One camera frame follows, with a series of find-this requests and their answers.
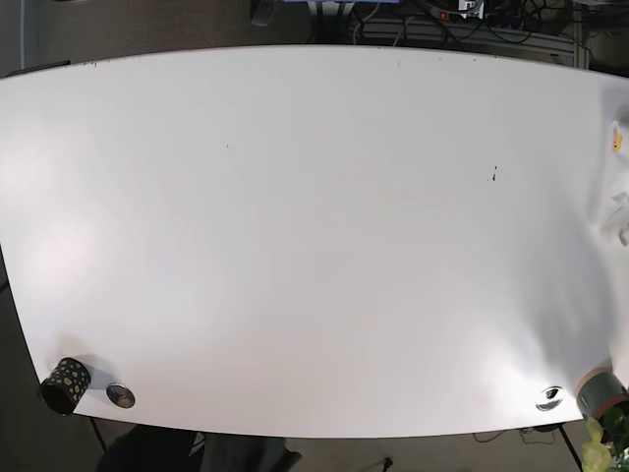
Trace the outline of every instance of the polka dot container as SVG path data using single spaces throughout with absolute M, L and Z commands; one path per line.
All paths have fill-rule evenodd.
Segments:
M 39 394 L 53 411 L 69 415 L 81 400 L 91 382 L 86 366 L 66 357 L 39 386 Z

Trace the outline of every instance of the black cup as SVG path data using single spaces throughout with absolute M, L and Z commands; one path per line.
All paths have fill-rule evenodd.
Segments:
M 75 411 L 90 382 L 86 366 L 66 357 L 41 383 L 39 395 L 52 411 L 66 416 Z

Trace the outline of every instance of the green leaves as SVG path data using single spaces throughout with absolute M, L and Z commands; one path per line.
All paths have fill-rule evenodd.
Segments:
M 609 408 L 605 411 L 605 414 L 602 415 L 602 425 L 612 434 L 622 428 L 625 420 L 625 414 L 617 406 Z

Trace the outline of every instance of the wire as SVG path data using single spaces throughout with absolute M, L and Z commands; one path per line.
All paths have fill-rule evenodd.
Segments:
M 555 437 L 554 437 L 554 431 L 551 431 L 552 433 L 552 441 L 547 442 L 547 441 L 527 441 L 527 439 L 524 437 L 524 435 L 528 435 L 531 432 L 527 431 L 526 428 L 523 428 L 521 430 L 518 430 L 518 433 L 520 433 L 520 439 L 522 440 L 522 443 L 524 444 L 544 444 L 544 445 L 552 445 L 555 442 Z
M 468 32 L 465 36 L 459 37 L 459 42 L 463 42 L 466 39 L 472 37 L 474 35 L 474 33 L 481 28 L 482 25 L 483 25 L 483 20 L 480 20 L 479 23 L 474 27 L 474 29 L 472 29 L 470 32 Z
M 501 41 L 507 42 L 509 44 L 522 44 L 523 42 L 526 42 L 529 40 L 529 38 L 533 35 L 532 31 L 529 31 L 529 33 L 524 36 L 523 39 L 518 39 L 517 41 L 512 41 L 511 39 L 507 39 L 506 37 L 501 36 L 500 34 L 498 34 L 496 31 L 494 31 L 490 25 L 486 25 L 486 28 L 491 31 L 491 33 L 497 37 L 498 39 L 500 39 Z
M 570 453 L 572 454 L 572 458 L 574 459 L 575 463 L 577 464 L 577 467 L 579 467 L 579 470 L 581 472 L 583 472 L 583 465 L 581 464 L 581 459 L 579 458 L 579 455 L 577 455 L 577 451 L 574 450 L 574 446 L 572 445 L 572 442 L 570 441 L 570 438 L 568 438 L 568 435 L 566 435 L 566 431 L 563 429 L 563 425 L 559 425 L 559 433 L 561 433 L 561 436 L 563 437 L 563 440 L 565 441 L 566 445 L 568 446 L 568 449 L 570 450 Z
M 411 0 L 415 5 L 417 5 L 417 7 L 422 10 L 426 16 L 429 18 L 430 21 L 432 21 L 433 23 L 435 23 L 438 27 L 440 27 L 443 30 L 443 33 L 446 35 L 445 40 L 443 41 L 442 45 L 445 44 L 447 42 L 447 36 L 451 37 L 452 40 L 454 41 L 455 44 L 457 44 L 459 46 L 459 48 L 462 51 L 465 51 L 465 48 L 463 47 L 463 44 L 461 44 L 461 42 L 459 41 L 459 39 L 452 33 L 452 31 L 443 24 L 442 21 L 440 21 L 439 19 L 435 18 L 432 13 L 421 3 L 423 0 Z
M 509 431 L 509 430 L 503 430 L 503 431 L 501 431 L 500 433 L 498 433 L 498 434 L 496 434 L 496 435 L 492 436 L 492 437 L 491 437 L 491 438 L 489 438 L 488 440 L 479 440 L 479 439 L 476 437 L 476 433 L 472 433 L 472 436 L 474 437 L 474 441 L 476 441 L 477 443 L 487 444 L 487 443 L 491 443 L 492 441 L 494 441 L 494 440 L 498 439 L 500 436 L 504 435 L 507 431 Z
M 0 295 L 2 295 L 7 288 L 9 288 L 9 280 L 0 285 Z
M 98 439 L 98 442 L 100 443 L 100 446 L 102 447 L 102 451 L 105 452 L 107 450 L 107 445 L 105 444 L 105 441 L 103 440 L 102 436 L 100 435 L 100 431 L 98 431 L 98 427 L 96 426 L 96 422 L 94 421 L 94 419 L 90 416 L 89 417 L 89 422 L 91 423 L 91 426 L 94 429 L 94 432 L 96 433 L 96 438 Z
M 358 32 L 358 29 L 360 28 L 361 29 L 361 33 L 363 32 L 363 29 L 365 28 L 365 24 L 373 17 L 373 15 L 375 15 L 377 13 L 377 9 L 378 8 L 380 8 L 380 4 L 376 3 L 375 4 L 375 8 L 372 10 L 372 12 L 369 13 L 365 17 L 365 19 L 361 23 L 358 23 L 356 25 L 356 27 L 354 28 L 354 34 L 352 34 L 352 39 L 353 39 L 354 45 L 356 45 L 356 33 Z
M 586 46 L 584 43 L 577 41 L 574 36 L 571 36 L 570 34 L 568 34 L 567 32 L 562 32 L 559 34 L 560 36 L 565 36 L 569 39 L 572 40 L 572 42 L 574 42 L 577 46 L 579 47 L 583 47 L 586 51 L 588 51 L 588 53 L 590 54 L 590 60 L 592 62 L 595 62 L 594 60 L 594 53 L 592 52 L 592 49 L 590 49 L 588 46 Z
M 476 13 L 476 12 L 478 12 L 481 9 L 481 7 L 483 6 L 483 4 L 485 3 L 485 0 L 480 0 L 473 7 L 466 8 L 465 10 L 449 10 L 447 8 L 439 7 L 438 5 L 431 4 L 427 0 L 422 0 L 422 2 L 426 3 L 431 8 L 435 8 L 437 10 L 440 10 L 441 12 L 448 13 L 450 15 L 461 15 L 462 13 Z
M 397 42 L 400 40 L 400 37 L 402 36 L 402 33 L 404 33 L 404 37 L 406 38 L 406 27 L 415 19 L 415 16 L 409 17 L 406 20 L 403 21 L 404 27 L 402 28 L 402 30 L 400 32 L 397 33 L 397 36 L 395 36 L 395 40 L 393 41 L 393 46 L 395 47 L 397 46 Z

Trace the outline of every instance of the cable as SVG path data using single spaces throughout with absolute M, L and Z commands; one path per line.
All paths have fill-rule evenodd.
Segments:
M 547 441 L 527 441 L 526 438 L 524 437 L 524 435 L 528 435 L 531 432 L 528 432 L 526 430 L 526 428 L 523 428 L 521 430 L 518 430 L 518 433 L 520 433 L 520 439 L 522 440 L 522 443 L 524 444 L 544 444 L 544 445 L 553 445 L 555 442 L 555 437 L 554 437 L 554 431 L 551 431 L 552 434 L 552 441 L 547 442 Z
M 431 8 L 435 8 L 437 10 L 440 10 L 441 12 L 448 13 L 450 15 L 461 15 L 462 13 L 476 13 L 476 12 L 478 12 L 481 9 L 481 7 L 483 6 L 483 4 L 485 3 L 485 0 L 480 0 L 473 7 L 466 8 L 465 10 L 449 10 L 447 8 L 439 7 L 438 5 L 431 4 L 427 0 L 422 0 L 422 2 L 426 3 Z
M 533 35 L 532 31 L 529 31 L 529 33 L 523 38 L 523 39 L 518 39 L 517 41 L 512 41 L 511 39 L 507 39 L 506 37 L 501 36 L 500 34 L 498 34 L 496 31 L 494 31 L 490 25 L 485 24 L 486 28 L 491 31 L 491 33 L 497 37 L 498 39 L 500 39 L 501 41 L 507 42 L 509 44 L 522 44 L 523 42 L 526 42 L 529 40 L 529 38 Z
M 461 42 L 459 41 L 459 39 L 452 33 L 452 31 L 443 24 L 442 21 L 440 21 L 439 19 L 435 18 L 432 13 L 424 6 L 422 5 L 422 1 L 424 0 L 411 0 L 415 5 L 417 5 L 417 7 L 422 10 L 426 16 L 429 18 L 430 21 L 432 21 L 433 23 L 435 23 L 438 27 L 440 27 L 443 30 L 443 33 L 446 36 L 449 36 L 452 38 L 452 40 L 454 41 L 455 44 L 457 44 L 459 46 L 459 48 L 462 51 L 465 51 L 465 48 L 463 47 L 463 44 L 461 44 Z M 443 41 L 442 45 L 445 44 L 447 42 L 447 37 L 446 39 Z
M 89 417 L 89 422 L 91 423 L 91 426 L 93 427 L 94 432 L 96 433 L 96 438 L 98 439 L 98 442 L 100 443 L 100 446 L 102 447 L 102 451 L 105 452 L 107 450 L 107 445 L 105 444 L 105 441 L 102 439 L 102 436 L 100 435 L 100 431 L 98 431 L 98 427 L 96 426 L 96 422 L 91 416 Z
M 488 440 L 479 440 L 476 437 L 476 433 L 472 433 L 472 436 L 474 437 L 474 441 L 476 441 L 477 443 L 481 443 L 481 444 L 487 444 L 487 443 L 491 443 L 492 441 L 496 440 L 497 438 L 499 438 L 500 436 L 504 435 L 508 430 L 503 430 L 500 433 L 496 434 L 495 436 L 492 436 L 491 438 L 489 438 Z
M 397 33 L 397 36 L 395 36 L 395 40 L 393 41 L 393 46 L 395 47 L 397 46 L 397 42 L 400 40 L 400 37 L 402 36 L 402 33 L 404 33 L 404 37 L 406 38 L 406 27 L 415 19 L 414 16 L 407 18 L 406 20 L 404 20 L 402 23 L 404 25 L 404 27 L 402 28 L 402 30 L 400 32 Z
M 365 19 L 361 22 L 358 23 L 356 25 L 356 27 L 354 28 L 354 34 L 352 34 L 352 39 L 354 42 L 354 45 L 356 45 L 356 33 L 358 32 L 358 28 L 361 27 L 361 33 L 363 32 L 363 29 L 365 28 L 365 24 L 373 17 L 373 15 L 375 15 L 377 13 L 377 9 L 380 8 L 380 4 L 376 3 L 375 4 L 375 8 L 372 10 L 371 13 L 369 13 Z
M 25 47 L 25 34 L 27 22 L 27 5 L 26 0 L 22 0 L 20 5 L 20 69 L 27 67 L 27 51 Z
M 590 60 L 592 62 L 594 61 L 594 53 L 592 52 L 592 49 L 590 49 L 588 46 L 586 46 L 585 44 L 583 44 L 582 42 L 577 41 L 573 36 L 571 36 L 570 34 L 568 34 L 567 32 L 562 32 L 559 34 L 560 36 L 565 36 L 569 39 L 572 40 L 572 42 L 574 42 L 577 46 L 579 47 L 583 47 L 586 51 L 588 51 L 588 53 L 590 54 Z
M 581 459 L 579 458 L 579 455 L 577 455 L 577 451 L 574 450 L 574 447 L 572 445 L 572 442 L 570 441 L 570 438 L 568 438 L 568 435 L 566 435 L 566 431 L 563 429 L 563 425 L 559 425 L 559 433 L 561 433 L 563 440 L 568 446 L 568 449 L 570 450 L 570 453 L 572 454 L 572 458 L 577 464 L 577 467 L 579 467 L 579 470 L 583 472 L 583 465 L 581 464 Z
M 9 288 L 9 280 L 0 285 L 0 295 L 2 295 L 7 288 Z
M 468 32 L 465 36 L 459 38 L 459 42 L 463 42 L 466 39 L 472 37 L 472 35 L 476 31 L 478 31 L 481 28 L 482 25 L 483 25 L 483 20 L 480 20 L 479 23 L 474 27 L 474 29 L 472 29 L 470 32 Z

